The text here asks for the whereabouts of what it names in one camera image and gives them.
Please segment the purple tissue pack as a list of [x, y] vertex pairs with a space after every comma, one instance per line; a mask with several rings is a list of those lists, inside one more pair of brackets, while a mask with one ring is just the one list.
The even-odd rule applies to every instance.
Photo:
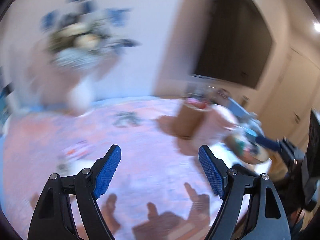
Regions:
[[92, 152], [92, 145], [87, 141], [80, 141], [62, 150], [59, 155], [60, 160], [73, 161], [79, 160]]

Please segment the blue plaid hair bow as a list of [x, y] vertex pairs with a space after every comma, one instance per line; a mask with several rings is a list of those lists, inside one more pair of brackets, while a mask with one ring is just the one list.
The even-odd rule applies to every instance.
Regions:
[[116, 127], [136, 127], [140, 126], [142, 119], [138, 116], [137, 112], [118, 112], [114, 116], [113, 126]]

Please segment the pink lidded container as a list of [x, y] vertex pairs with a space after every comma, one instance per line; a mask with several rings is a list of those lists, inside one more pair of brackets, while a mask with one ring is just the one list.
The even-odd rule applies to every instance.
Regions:
[[213, 105], [196, 130], [191, 145], [197, 151], [202, 145], [215, 145], [231, 135], [238, 126], [237, 118], [229, 109], [221, 105]]

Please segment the pink floral towel mat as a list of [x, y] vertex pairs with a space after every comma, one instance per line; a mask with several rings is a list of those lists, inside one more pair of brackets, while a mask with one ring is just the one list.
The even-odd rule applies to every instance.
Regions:
[[[80, 117], [38, 112], [12, 118], [4, 141], [4, 210], [26, 238], [38, 197], [49, 176], [65, 172], [62, 150], [80, 141], [86, 157], [70, 161], [76, 174], [116, 144], [121, 160], [106, 194], [98, 199], [116, 239], [204, 239], [221, 206], [188, 142], [170, 123], [181, 100], [130, 100]], [[140, 126], [113, 126], [118, 112], [137, 112]]]

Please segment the wooden pen holder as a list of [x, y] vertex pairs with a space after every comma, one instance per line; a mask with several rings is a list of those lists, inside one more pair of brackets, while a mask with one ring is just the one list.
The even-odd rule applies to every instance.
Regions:
[[209, 110], [211, 107], [206, 102], [194, 98], [185, 99], [172, 123], [173, 131], [179, 138], [192, 138]]

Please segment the white ribbed vase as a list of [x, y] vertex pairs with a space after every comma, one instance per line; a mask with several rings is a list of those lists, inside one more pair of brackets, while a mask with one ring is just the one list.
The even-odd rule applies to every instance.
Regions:
[[86, 114], [92, 106], [94, 94], [90, 76], [83, 76], [66, 93], [66, 105], [73, 116]]

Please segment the artificial flower bouquet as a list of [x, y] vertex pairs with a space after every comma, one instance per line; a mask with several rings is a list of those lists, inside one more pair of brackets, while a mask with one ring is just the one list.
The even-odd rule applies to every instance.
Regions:
[[59, 16], [54, 10], [41, 19], [42, 31], [49, 34], [46, 50], [58, 68], [87, 70], [124, 48], [139, 45], [115, 32], [125, 26], [129, 8], [98, 10], [95, 0], [66, 1], [75, 3], [76, 11]]

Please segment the wall mounted television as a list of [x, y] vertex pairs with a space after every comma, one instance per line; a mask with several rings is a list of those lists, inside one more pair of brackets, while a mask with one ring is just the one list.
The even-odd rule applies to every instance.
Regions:
[[272, 44], [253, 0], [217, 0], [194, 75], [255, 89]]

